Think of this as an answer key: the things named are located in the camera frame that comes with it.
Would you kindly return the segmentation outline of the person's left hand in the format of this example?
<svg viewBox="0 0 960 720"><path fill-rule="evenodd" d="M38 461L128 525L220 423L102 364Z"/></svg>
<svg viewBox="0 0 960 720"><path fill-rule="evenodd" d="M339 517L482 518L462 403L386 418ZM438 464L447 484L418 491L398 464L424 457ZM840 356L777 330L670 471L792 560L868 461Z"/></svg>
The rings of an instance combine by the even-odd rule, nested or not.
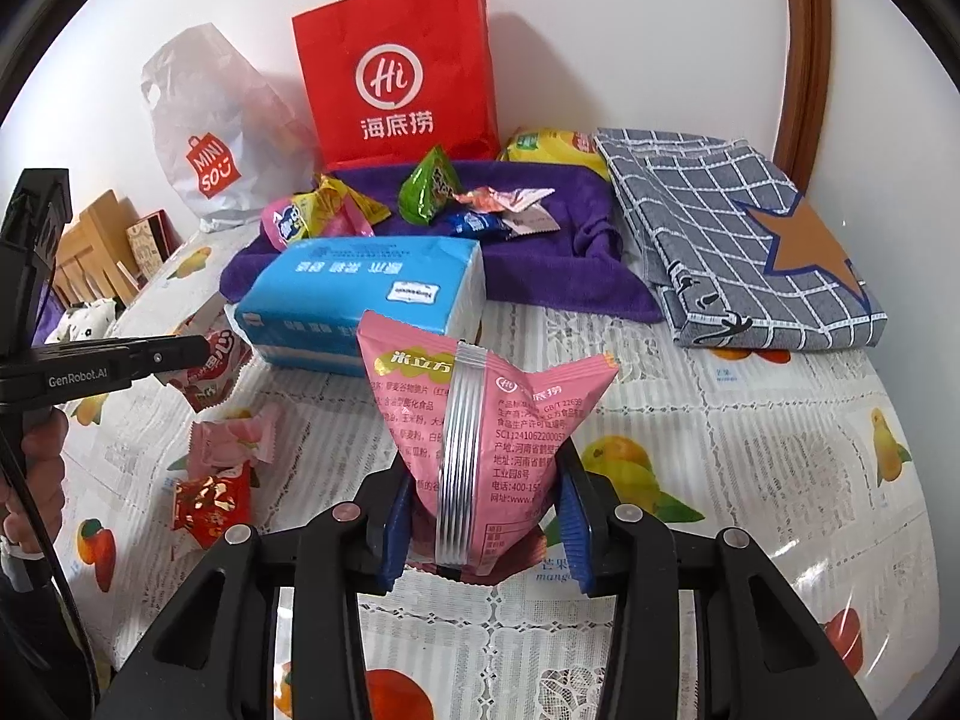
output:
<svg viewBox="0 0 960 720"><path fill-rule="evenodd" d="M60 452L66 435L67 418L62 411L52 410L46 421L34 426L21 442L29 461L26 483L50 541L57 538L62 527L65 463ZM5 536L23 553L39 554L43 550L25 507L7 483L2 483L2 527Z"/></svg>

